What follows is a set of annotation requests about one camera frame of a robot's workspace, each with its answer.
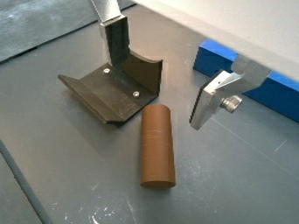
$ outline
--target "blue foam block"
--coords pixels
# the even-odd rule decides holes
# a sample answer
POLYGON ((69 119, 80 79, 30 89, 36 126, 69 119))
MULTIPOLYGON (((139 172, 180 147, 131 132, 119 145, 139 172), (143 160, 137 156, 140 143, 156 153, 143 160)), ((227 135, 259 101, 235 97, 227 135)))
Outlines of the blue foam block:
MULTIPOLYGON (((232 50, 205 39, 199 47, 193 69, 209 77, 220 69, 231 73, 235 58, 236 53, 232 50)), ((247 91, 244 95, 299 122, 299 83, 280 73, 271 72, 261 86, 247 91)))

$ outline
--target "silver metal clamp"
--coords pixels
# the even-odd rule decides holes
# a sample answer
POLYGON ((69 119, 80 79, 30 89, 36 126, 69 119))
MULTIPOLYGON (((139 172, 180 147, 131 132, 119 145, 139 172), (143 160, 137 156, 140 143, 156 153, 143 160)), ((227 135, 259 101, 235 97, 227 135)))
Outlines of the silver metal clamp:
POLYGON ((241 103, 237 95, 259 87, 271 72, 267 67, 240 54, 232 63, 231 70, 233 73, 219 71, 200 88, 189 120, 196 130, 220 108, 233 113, 241 103))

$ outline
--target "dark gray mat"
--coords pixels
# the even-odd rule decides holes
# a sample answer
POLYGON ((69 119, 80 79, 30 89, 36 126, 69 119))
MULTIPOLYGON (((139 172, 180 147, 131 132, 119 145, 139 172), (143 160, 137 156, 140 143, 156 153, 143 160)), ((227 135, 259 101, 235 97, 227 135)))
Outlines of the dark gray mat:
POLYGON ((94 21, 88 0, 0 1, 0 63, 94 21))

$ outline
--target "brown cylinder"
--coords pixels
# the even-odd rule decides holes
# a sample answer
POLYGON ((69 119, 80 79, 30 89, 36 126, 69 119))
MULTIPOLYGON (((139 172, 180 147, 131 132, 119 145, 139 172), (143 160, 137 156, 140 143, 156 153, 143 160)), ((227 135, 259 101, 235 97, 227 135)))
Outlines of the brown cylinder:
POLYGON ((141 186, 175 186, 171 110, 163 104, 151 104, 143 110, 141 186))

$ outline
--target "bracket screw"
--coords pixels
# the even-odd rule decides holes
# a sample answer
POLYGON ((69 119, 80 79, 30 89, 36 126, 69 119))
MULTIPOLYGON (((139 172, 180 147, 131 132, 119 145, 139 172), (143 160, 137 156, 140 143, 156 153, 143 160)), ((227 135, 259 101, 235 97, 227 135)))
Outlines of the bracket screw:
POLYGON ((140 93, 137 91, 133 92, 133 97, 137 98, 140 93))

